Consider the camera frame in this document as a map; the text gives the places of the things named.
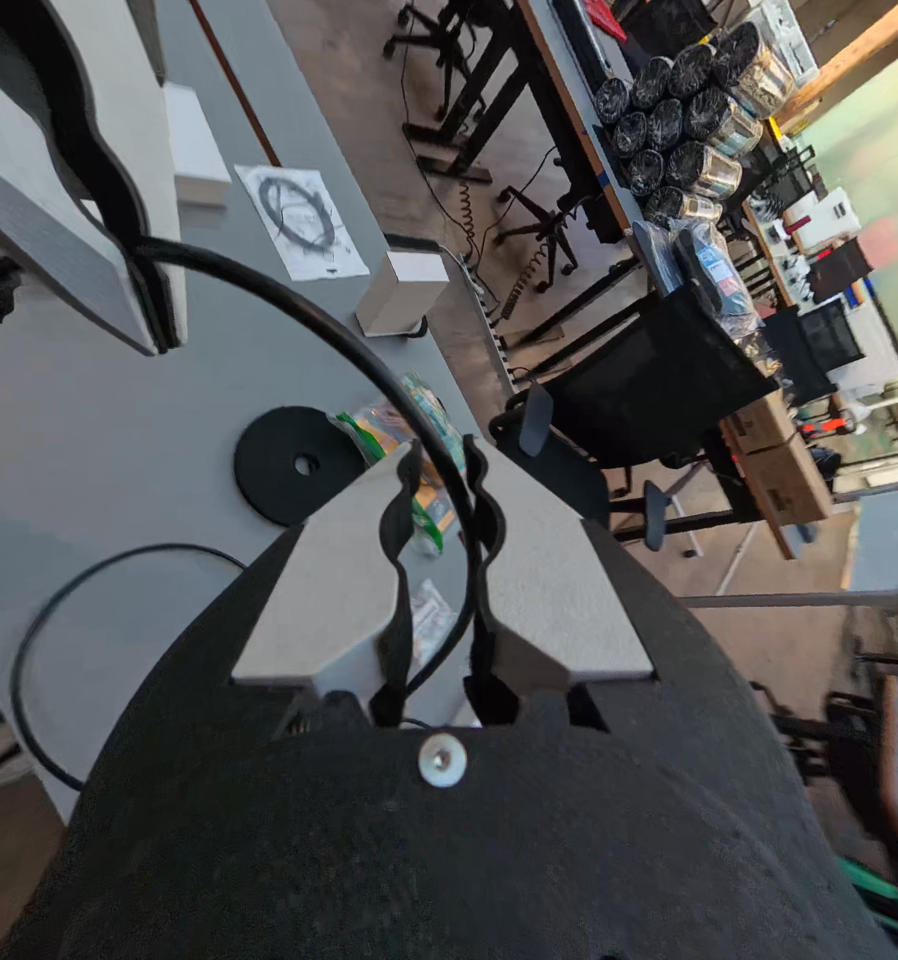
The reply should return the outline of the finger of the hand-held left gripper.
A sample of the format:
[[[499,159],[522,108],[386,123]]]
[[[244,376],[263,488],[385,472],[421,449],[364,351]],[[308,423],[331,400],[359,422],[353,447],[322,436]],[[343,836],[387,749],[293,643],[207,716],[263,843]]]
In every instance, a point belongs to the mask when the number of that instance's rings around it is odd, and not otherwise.
[[[165,65],[154,15],[133,15],[163,87]],[[141,308],[119,250],[95,224],[101,215],[50,139],[47,98],[0,15],[0,257],[23,270],[101,329],[144,355]]]
[[[14,40],[47,98],[50,139],[88,191],[141,308],[140,346],[188,338],[186,282],[142,253],[181,238],[166,100],[127,2],[15,2]]]

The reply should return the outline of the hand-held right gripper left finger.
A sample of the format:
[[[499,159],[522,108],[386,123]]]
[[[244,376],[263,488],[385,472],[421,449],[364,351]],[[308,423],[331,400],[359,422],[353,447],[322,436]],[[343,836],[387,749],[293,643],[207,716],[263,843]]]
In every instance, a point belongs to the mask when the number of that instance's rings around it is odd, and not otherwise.
[[[400,556],[422,450],[400,444],[305,524],[233,667],[234,684],[352,693],[377,727],[403,722],[413,622]]]

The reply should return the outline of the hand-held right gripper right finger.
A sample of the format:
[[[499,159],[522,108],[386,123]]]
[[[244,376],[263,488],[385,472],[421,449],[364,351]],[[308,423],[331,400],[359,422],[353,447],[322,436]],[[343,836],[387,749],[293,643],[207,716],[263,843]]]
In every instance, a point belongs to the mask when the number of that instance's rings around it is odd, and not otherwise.
[[[654,673],[585,519],[503,452],[468,436],[479,562],[464,689],[483,727],[510,725],[532,696]]]

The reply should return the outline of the flat white cardboard box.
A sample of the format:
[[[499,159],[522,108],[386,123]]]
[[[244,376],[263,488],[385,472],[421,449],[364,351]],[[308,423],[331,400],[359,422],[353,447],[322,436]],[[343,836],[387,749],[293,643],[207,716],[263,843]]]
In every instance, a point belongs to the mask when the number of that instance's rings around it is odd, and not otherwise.
[[[232,177],[196,92],[163,85],[178,207],[185,226],[219,230]]]

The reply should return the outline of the clear bag of white parts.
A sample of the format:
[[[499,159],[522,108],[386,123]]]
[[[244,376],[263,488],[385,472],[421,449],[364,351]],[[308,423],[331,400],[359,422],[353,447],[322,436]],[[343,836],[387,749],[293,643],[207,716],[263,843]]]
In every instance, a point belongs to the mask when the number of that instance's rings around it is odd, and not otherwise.
[[[431,581],[418,584],[410,598],[412,669],[426,666],[455,625],[456,614]]]

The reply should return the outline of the black velcro tape roll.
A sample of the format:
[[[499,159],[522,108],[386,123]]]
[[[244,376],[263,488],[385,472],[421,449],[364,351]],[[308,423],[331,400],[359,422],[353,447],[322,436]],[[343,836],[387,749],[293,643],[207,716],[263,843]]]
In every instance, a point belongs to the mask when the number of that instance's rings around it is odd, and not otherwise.
[[[263,519],[303,524],[367,470],[358,444],[326,413],[281,406],[239,437],[234,474],[246,503]]]

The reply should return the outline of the clear snack bag green edge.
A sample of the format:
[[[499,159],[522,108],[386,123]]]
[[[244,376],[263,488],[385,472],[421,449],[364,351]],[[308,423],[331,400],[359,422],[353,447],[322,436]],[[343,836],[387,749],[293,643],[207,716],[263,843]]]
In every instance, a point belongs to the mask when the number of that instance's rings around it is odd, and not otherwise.
[[[450,420],[441,399],[414,372],[402,374],[400,380],[442,439],[459,473],[465,475],[463,437]],[[405,418],[387,399],[364,405],[354,413],[341,412],[335,416],[335,422],[356,443],[370,467],[415,438]],[[442,478],[427,452],[422,454],[420,483],[412,500],[411,514],[413,548],[426,556],[441,555],[447,534],[456,522],[456,514]]]

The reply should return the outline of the black mesh office chair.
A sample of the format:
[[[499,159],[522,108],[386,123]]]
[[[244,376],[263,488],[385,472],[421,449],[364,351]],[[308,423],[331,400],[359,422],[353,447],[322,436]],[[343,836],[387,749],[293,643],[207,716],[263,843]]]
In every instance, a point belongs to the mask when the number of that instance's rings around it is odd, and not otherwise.
[[[618,540],[658,551],[666,534],[688,534],[762,519],[757,500],[720,426],[777,391],[689,284],[623,309],[631,320],[546,383],[531,379],[488,427],[495,446],[587,521],[610,529],[613,514],[640,515]],[[611,493],[604,473],[659,462],[678,469],[707,462],[727,510],[666,519],[671,493],[646,481],[639,496]]]
[[[830,373],[865,357],[839,297],[806,313],[798,313],[795,306],[777,311],[762,319],[760,332],[781,363],[777,380],[794,407],[836,392]]]

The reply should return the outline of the brown cardboard box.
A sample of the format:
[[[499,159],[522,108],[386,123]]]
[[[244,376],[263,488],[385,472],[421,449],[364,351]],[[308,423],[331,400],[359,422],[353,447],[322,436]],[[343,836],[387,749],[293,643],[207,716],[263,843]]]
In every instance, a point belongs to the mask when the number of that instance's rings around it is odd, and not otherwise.
[[[743,455],[782,447],[796,433],[781,389],[731,414],[720,422],[720,429],[726,440]]]
[[[783,558],[798,559],[807,540],[799,528],[826,522],[833,500],[799,433],[774,448],[740,452],[738,463]]]

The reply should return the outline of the black chair base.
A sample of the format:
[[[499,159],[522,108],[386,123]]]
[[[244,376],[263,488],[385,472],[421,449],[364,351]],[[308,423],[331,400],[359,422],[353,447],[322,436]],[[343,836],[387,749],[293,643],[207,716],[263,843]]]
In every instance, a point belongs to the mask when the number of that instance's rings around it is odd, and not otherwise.
[[[415,3],[406,2],[398,11],[397,26],[402,29],[419,26],[413,31],[395,32],[383,44],[382,57],[390,61],[396,49],[417,47],[435,51],[435,66],[443,75],[443,98],[434,119],[447,119],[453,105],[453,81],[459,74],[466,83],[472,77],[469,60],[476,52],[476,30],[485,26],[482,2],[448,1],[435,18],[424,13]]]

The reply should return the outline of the upright white cardboard box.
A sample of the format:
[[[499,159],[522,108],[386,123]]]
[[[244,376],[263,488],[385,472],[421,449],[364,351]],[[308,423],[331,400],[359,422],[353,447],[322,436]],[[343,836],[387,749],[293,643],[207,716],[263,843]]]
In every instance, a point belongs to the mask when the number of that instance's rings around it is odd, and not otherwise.
[[[420,336],[448,283],[439,249],[388,251],[356,309],[362,334],[369,339]]]

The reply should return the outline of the white appliance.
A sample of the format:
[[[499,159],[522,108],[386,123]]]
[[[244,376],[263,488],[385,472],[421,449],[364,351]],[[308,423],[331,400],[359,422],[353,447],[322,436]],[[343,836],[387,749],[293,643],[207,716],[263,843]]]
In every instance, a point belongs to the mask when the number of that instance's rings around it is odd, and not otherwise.
[[[782,214],[782,223],[805,257],[816,255],[834,242],[848,241],[862,230],[851,200],[841,186],[821,199],[810,193]]]

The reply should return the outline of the stack of wrapped rolls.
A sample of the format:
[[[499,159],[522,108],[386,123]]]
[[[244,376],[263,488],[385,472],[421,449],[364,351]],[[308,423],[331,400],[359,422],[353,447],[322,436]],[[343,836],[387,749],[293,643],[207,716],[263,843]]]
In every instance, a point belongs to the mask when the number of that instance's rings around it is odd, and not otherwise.
[[[756,23],[741,22],[717,46],[652,56],[633,79],[604,54],[595,64],[589,86],[605,149],[647,222],[716,224],[765,188],[765,128],[797,81]]]

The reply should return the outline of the wooden pillar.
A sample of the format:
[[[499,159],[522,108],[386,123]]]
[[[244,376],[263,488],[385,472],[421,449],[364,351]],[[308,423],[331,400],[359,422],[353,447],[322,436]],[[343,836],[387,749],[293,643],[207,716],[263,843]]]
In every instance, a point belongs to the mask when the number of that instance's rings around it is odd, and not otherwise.
[[[791,131],[829,88],[897,40],[898,2],[819,67],[815,78],[791,97],[776,115],[779,130],[783,133]]]

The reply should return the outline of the white metal stand frame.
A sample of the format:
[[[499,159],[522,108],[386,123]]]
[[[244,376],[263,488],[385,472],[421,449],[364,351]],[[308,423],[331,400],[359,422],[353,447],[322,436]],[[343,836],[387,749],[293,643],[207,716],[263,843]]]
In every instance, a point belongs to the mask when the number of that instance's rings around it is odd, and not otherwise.
[[[801,609],[862,607],[880,610],[898,610],[898,589],[891,590],[838,590],[819,593],[772,593],[772,594],[723,594],[681,597],[680,602],[689,609]]]

